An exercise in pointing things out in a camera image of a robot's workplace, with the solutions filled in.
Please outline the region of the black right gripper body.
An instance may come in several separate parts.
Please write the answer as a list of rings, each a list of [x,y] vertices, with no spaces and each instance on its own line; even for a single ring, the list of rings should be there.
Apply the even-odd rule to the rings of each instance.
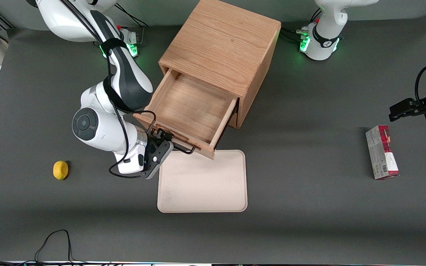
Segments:
[[[149,137],[144,154],[144,167],[142,178],[150,180],[158,172],[162,163],[172,152],[174,145],[172,141],[163,138]]]

